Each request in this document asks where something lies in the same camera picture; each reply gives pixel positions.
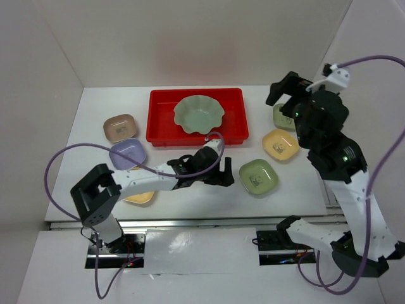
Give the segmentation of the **green square panda plate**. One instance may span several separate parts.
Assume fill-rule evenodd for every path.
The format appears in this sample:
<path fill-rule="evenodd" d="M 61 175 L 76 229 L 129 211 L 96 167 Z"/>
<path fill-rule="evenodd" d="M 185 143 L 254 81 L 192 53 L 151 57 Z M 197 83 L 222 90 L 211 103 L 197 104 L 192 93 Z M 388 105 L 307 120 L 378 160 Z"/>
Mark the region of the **green square panda plate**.
<path fill-rule="evenodd" d="M 278 186 L 279 178 L 273 167 L 263 159 L 245 163 L 239 169 L 239 177 L 245 189 L 253 195 L 261 196 Z"/>

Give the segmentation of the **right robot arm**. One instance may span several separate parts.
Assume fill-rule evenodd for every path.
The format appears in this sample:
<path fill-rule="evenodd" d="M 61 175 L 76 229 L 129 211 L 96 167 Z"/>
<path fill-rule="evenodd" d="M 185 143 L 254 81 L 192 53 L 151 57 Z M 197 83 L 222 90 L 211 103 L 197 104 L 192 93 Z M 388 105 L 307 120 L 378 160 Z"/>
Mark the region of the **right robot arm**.
<path fill-rule="evenodd" d="M 319 84 L 290 71 L 270 86 L 266 104 L 273 106 L 283 94 L 289 100 L 280 111 L 293 119 L 300 147 L 333 192 L 349 226 L 347 232 L 331 231 L 291 215 L 277 225 L 279 246 L 303 244 L 332 256 L 348 276 L 356 276 L 366 260 L 362 277 L 378 278 L 389 269 L 389 260 L 404 256 L 404 243 L 390 232 L 373 194 L 368 194 L 369 172 L 359 145 L 342 133 L 349 110 L 340 91 L 349 81 L 343 70 Z"/>

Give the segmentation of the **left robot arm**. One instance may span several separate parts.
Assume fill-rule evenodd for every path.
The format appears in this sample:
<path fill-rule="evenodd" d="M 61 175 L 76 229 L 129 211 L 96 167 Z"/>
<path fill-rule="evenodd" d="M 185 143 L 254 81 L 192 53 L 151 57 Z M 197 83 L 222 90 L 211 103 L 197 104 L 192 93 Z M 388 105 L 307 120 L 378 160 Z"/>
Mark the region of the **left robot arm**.
<path fill-rule="evenodd" d="M 112 171 L 107 164 L 96 165 L 70 190 L 80 221 L 98 235 L 96 244 L 110 253 L 117 253 L 125 245 L 126 236 L 112 214 L 116 203 L 130 196 L 173 191 L 191 187 L 195 182 L 229 187 L 234 182 L 232 159 L 225 158 L 220 170 L 216 148 L 204 147 L 194 155 L 182 156 L 158 166 L 152 173 L 145 169 Z"/>

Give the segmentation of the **purple square plate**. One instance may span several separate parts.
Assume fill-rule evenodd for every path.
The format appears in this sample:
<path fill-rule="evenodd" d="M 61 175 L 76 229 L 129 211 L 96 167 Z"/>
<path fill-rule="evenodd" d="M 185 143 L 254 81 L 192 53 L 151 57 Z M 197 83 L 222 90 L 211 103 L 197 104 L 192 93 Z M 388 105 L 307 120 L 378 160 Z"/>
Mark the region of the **purple square plate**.
<path fill-rule="evenodd" d="M 117 170 L 129 170 L 137 165 L 126 158 L 116 154 L 121 153 L 138 163 L 144 163 L 147 154 L 142 143 L 136 138 L 128 138 L 121 142 L 116 143 L 111 147 L 112 152 L 109 152 L 110 160 Z"/>

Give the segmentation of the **green scalloped bowl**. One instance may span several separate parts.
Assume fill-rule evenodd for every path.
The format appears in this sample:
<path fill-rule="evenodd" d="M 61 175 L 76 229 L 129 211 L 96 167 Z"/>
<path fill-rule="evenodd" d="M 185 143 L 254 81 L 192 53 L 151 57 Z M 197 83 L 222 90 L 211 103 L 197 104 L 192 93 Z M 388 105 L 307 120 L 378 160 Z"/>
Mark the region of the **green scalloped bowl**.
<path fill-rule="evenodd" d="M 204 95 L 188 96 L 174 107 L 174 122 L 187 134 L 208 134 L 222 125 L 225 110 L 214 98 Z"/>

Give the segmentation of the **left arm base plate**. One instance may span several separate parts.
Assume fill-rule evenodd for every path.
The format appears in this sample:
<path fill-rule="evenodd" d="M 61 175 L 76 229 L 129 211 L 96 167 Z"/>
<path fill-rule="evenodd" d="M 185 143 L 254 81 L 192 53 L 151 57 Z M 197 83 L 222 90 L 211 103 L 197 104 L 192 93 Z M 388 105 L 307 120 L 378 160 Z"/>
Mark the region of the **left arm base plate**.
<path fill-rule="evenodd" d="M 87 256 L 85 261 L 86 269 L 94 269 L 96 265 L 96 237 L 95 234 L 82 237 L 88 240 Z M 123 264 L 129 269 L 140 269 L 144 267 L 144 251 L 146 245 L 146 232 L 135 231 L 126 235 L 124 243 L 117 249 L 109 250 L 105 244 L 99 248 L 99 269 L 119 269 Z"/>

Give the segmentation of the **yellow square plate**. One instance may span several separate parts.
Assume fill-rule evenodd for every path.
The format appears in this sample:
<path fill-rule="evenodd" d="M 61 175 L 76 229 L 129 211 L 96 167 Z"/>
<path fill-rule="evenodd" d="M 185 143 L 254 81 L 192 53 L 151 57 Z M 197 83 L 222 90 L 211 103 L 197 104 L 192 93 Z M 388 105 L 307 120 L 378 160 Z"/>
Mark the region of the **yellow square plate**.
<path fill-rule="evenodd" d="M 274 129 L 262 138 L 263 149 L 276 161 L 286 162 L 299 151 L 297 139 L 286 130 Z"/>
<path fill-rule="evenodd" d="M 147 192 L 147 193 L 141 193 L 141 194 L 136 194 L 133 196 L 129 196 L 127 198 L 124 198 L 123 201 L 126 203 L 131 203 L 135 205 L 143 205 L 152 200 L 154 196 L 154 191 Z"/>

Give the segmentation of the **pink square plate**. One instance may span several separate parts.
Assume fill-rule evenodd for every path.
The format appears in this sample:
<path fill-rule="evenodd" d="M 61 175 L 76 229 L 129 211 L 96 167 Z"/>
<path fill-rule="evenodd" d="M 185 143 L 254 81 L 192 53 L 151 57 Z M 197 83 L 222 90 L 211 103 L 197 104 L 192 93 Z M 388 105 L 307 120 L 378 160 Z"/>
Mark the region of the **pink square plate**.
<path fill-rule="evenodd" d="M 103 124 L 106 139 L 111 143 L 118 143 L 134 137 L 138 127 L 133 116 L 121 114 L 107 119 Z"/>

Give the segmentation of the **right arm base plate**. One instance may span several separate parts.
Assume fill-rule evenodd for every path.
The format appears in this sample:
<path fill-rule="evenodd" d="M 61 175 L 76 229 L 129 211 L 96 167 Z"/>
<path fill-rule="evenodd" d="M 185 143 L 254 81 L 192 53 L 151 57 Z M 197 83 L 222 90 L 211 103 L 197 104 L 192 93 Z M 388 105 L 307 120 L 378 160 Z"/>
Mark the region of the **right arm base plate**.
<path fill-rule="evenodd" d="M 256 231 L 252 244 L 258 249 L 260 266 L 293 265 L 302 258 L 302 263 L 315 263 L 312 248 L 303 244 L 282 241 L 278 231 Z"/>

